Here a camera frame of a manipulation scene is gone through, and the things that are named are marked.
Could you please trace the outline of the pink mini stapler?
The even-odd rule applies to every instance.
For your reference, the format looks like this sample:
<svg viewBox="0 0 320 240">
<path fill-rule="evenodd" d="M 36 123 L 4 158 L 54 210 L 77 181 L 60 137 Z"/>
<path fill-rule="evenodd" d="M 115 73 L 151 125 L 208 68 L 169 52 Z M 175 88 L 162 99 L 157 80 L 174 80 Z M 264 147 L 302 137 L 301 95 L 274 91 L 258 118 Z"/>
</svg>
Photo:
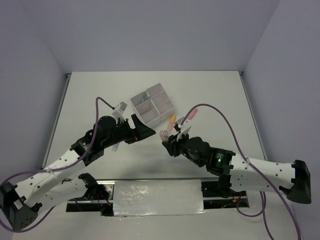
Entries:
<svg viewBox="0 0 320 240">
<path fill-rule="evenodd" d="M 166 142 L 169 139 L 169 133 L 167 130 L 161 130 L 159 136 L 162 142 Z"/>
</svg>

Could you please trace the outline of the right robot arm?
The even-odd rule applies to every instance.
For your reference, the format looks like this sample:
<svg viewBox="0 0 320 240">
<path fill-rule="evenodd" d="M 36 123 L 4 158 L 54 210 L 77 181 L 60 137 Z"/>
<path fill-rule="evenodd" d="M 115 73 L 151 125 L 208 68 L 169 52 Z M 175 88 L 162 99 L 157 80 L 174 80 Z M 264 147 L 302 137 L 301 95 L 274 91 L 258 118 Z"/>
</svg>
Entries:
<svg viewBox="0 0 320 240">
<path fill-rule="evenodd" d="M 183 156 L 217 176 L 217 190 L 223 196 L 242 191 L 274 191 L 298 204 L 312 202 L 311 174 L 302 160 L 278 163 L 243 158 L 239 153 L 211 147 L 200 137 L 188 134 L 171 135 L 162 145 L 171 157 Z"/>
</svg>

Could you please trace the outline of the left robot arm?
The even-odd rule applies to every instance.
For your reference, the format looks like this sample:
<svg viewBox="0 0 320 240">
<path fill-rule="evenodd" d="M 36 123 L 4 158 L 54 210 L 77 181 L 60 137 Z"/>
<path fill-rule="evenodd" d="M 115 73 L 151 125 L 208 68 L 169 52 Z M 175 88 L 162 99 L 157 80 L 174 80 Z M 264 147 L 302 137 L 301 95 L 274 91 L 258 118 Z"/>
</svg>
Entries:
<svg viewBox="0 0 320 240">
<path fill-rule="evenodd" d="M 10 224 L 6 229 L 14 233 L 27 232 L 37 226 L 35 220 L 42 212 L 49 213 L 70 199 L 84 196 L 91 200 L 99 194 L 107 198 L 109 193 L 89 173 L 73 179 L 70 176 L 101 158 L 106 148 L 121 142 L 133 144 L 155 135 L 135 114 L 131 119 L 134 128 L 128 119 L 97 118 L 93 129 L 52 164 L 41 170 L 25 171 L 30 177 L 16 184 L 5 180 L 0 186 L 0 209 Z"/>
</svg>

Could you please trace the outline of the left white divided container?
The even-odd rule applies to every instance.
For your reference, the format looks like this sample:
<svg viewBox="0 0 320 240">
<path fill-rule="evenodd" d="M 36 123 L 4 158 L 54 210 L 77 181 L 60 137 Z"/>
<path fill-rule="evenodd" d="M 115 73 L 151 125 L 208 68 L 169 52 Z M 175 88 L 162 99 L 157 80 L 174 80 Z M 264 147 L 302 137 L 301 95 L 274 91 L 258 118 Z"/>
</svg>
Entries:
<svg viewBox="0 0 320 240">
<path fill-rule="evenodd" d="M 142 123 L 149 128 L 154 128 L 160 123 L 160 114 L 150 99 L 141 103 L 144 92 L 146 91 L 143 91 L 130 99 L 132 110 Z"/>
</svg>

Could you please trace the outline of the white divided container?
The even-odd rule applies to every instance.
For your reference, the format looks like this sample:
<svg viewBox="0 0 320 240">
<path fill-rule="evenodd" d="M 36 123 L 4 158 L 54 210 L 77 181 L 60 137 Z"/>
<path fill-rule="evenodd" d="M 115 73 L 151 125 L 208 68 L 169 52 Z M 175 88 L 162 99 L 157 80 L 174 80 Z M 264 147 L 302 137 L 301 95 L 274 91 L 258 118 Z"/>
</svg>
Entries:
<svg viewBox="0 0 320 240">
<path fill-rule="evenodd" d="M 160 115 L 160 121 L 164 122 L 175 112 L 175 106 L 161 83 L 157 83 L 146 90 L 148 96 L 151 96 L 155 109 Z"/>
<path fill-rule="evenodd" d="M 142 123 L 149 128 L 154 128 L 160 123 L 160 114 L 150 99 L 141 103 L 144 92 L 146 91 L 143 91 L 130 99 L 132 110 Z"/>
</svg>

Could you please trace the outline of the pink orange highlighter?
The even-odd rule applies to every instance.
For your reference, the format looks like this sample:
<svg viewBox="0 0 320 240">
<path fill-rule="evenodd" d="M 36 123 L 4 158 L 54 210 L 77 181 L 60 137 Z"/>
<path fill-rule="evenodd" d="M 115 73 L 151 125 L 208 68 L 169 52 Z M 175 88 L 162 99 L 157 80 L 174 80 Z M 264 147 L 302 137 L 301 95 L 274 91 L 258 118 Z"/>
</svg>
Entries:
<svg viewBox="0 0 320 240">
<path fill-rule="evenodd" d="M 175 122 L 176 122 L 176 115 L 172 115 L 170 117 L 169 123 L 167 125 L 167 129 L 166 129 L 168 135 L 171 134 L 172 129 L 173 129 L 174 125 L 175 125 Z"/>
</svg>

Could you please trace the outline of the light blue pen case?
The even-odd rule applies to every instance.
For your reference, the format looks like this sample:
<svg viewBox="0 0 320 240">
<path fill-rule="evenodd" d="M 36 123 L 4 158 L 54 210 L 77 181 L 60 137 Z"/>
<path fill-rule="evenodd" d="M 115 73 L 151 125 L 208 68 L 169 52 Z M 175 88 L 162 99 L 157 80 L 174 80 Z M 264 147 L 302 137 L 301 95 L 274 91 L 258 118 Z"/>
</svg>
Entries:
<svg viewBox="0 0 320 240">
<path fill-rule="evenodd" d="M 119 145 L 120 145 L 119 142 L 116 143 L 116 144 L 114 144 L 114 145 L 112 146 L 112 151 L 116 152 L 116 151 L 118 150 L 118 148 L 119 148 Z"/>
</svg>

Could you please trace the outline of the pink eraser case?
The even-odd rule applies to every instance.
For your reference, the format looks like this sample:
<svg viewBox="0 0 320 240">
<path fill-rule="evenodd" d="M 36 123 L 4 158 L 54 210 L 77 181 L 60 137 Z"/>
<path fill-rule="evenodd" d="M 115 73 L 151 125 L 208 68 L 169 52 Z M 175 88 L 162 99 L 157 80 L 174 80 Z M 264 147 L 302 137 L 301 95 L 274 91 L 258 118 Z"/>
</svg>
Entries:
<svg viewBox="0 0 320 240">
<path fill-rule="evenodd" d="M 197 113 L 198 113 L 198 109 L 197 108 L 193 109 L 192 112 L 188 115 L 187 119 L 192 120 Z"/>
</svg>

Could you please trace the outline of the right white divided container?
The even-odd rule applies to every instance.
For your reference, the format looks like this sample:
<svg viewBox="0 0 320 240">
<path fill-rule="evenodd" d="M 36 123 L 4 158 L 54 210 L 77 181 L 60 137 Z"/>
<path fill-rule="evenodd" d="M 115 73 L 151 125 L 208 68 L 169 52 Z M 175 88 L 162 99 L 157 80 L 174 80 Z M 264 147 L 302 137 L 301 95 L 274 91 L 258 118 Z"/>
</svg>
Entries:
<svg viewBox="0 0 320 240">
<path fill-rule="evenodd" d="M 151 96 L 155 109 L 160 115 L 160 121 L 164 122 L 175 112 L 175 106 L 161 83 L 157 83 L 146 90 L 148 96 Z"/>
</svg>

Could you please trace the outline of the silver foil sheet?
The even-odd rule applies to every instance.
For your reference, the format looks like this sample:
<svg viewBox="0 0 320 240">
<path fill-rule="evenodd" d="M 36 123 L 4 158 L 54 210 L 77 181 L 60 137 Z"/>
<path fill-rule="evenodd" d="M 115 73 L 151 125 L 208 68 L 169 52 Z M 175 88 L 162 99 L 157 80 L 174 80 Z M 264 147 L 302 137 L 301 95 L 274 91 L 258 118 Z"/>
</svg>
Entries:
<svg viewBox="0 0 320 240">
<path fill-rule="evenodd" d="M 200 180 L 117 181 L 115 216 L 184 216 L 204 213 Z"/>
</svg>

